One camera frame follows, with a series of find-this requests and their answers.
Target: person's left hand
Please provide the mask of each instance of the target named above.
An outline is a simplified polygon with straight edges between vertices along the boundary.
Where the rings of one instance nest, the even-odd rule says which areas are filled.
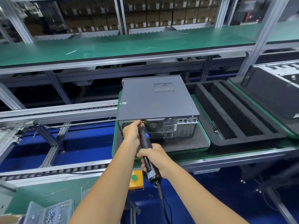
[[[124,140],[128,141],[132,144],[134,149],[137,149],[140,145],[139,135],[138,135],[138,125],[140,125],[141,121],[136,120],[135,122],[131,123],[129,126],[126,126],[123,129],[123,136]]]

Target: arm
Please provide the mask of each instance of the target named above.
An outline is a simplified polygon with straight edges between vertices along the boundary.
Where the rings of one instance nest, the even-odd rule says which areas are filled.
[[[138,139],[137,120],[123,129],[124,140],[111,163],[75,210],[69,224],[119,224],[129,190]]]
[[[147,156],[162,177],[170,181],[196,224],[248,224],[172,161],[159,144],[152,146],[153,149],[141,149],[137,157]],[[141,167],[146,171],[143,159],[141,161]]]

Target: screwdriver handle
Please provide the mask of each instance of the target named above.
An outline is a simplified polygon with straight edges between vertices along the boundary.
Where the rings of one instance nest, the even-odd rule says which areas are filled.
[[[139,127],[139,138],[142,148],[152,149],[152,143],[150,142],[150,136],[147,132],[146,127]],[[143,157],[145,168],[147,170],[147,178],[150,183],[161,182],[162,176],[159,169],[152,164],[152,162],[146,157]]]

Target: hand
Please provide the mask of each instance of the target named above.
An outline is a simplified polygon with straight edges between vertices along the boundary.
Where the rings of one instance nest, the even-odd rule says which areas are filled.
[[[137,149],[140,145],[139,135],[138,135],[138,125],[140,125],[141,121],[136,120],[131,123],[129,126],[126,126],[123,129],[124,140],[132,144],[134,149]]]
[[[143,148],[137,153],[137,157],[141,157],[141,168],[146,172],[143,156],[147,156],[153,165],[159,169],[162,178],[167,178],[169,170],[175,164],[159,144],[152,144],[152,149]]]

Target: green button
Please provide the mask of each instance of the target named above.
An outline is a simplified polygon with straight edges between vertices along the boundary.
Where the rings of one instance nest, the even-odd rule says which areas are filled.
[[[133,174],[132,176],[131,176],[131,179],[132,179],[132,181],[136,181],[137,180],[137,175],[136,174]]]

